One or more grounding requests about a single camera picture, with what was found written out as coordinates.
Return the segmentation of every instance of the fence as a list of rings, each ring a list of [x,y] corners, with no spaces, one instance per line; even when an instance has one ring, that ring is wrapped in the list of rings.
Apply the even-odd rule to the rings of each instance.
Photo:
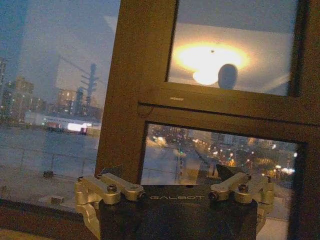
[[[0,165],[77,178],[93,175],[96,159],[0,145]]]

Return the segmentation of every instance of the glass pane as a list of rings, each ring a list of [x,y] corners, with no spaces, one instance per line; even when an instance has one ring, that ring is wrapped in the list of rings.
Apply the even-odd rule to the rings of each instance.
[[[285,96],[297,0],[180,0],[168,82]]]
[[[252,177],[270,176],[273,210],[257,239],[270,239],[264,237],[274,226],[278,230],[272,239],[286,239],[297,148],[290,142],[149,124],[141,184],[218,184],[226,178],[220,166]]]
[[[119,7],[0,1],[0,198],[74,208],[76,178],[95,170]]]

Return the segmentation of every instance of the sky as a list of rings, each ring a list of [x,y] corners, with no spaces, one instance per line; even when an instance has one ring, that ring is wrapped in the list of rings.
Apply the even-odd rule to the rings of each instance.
[[[94,98],[105,102],[120,0],[0,1],[0,57],[5,81],[23,76],[33,95],[55,103],[58,89],[76,91],[91,64],[99,78]]]

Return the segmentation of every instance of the logo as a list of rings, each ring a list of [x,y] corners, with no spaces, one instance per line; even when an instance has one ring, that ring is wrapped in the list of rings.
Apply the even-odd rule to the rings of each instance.
[[[150,199],[152,200],[161,200],[161,199],[166,199],[166,200],[194,200],[194,199],[204,199],[205,196],[151,196]]]
[[[182,98],[182,97],[175,97],[175,96],[171,96],[169,99],[174,100],[174,101],[183,101],[184,100],[184,98]]]

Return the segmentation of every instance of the screw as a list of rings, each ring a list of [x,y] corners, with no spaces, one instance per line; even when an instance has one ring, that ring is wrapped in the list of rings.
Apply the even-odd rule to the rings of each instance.
[[[211,201],[217,201],[218,198],[219,198],[219,195],[218,195],[217,192],[212,191],[212,192],[209,193],[209,199],[210,199]]]
[[[240,193],[246,194],[249,191],[249,187],[247,184],[239,184],[238,190]]]
[[[106,187],[108,193],[115,193],[117,191],[117,186],[115,184],[110,184]]]

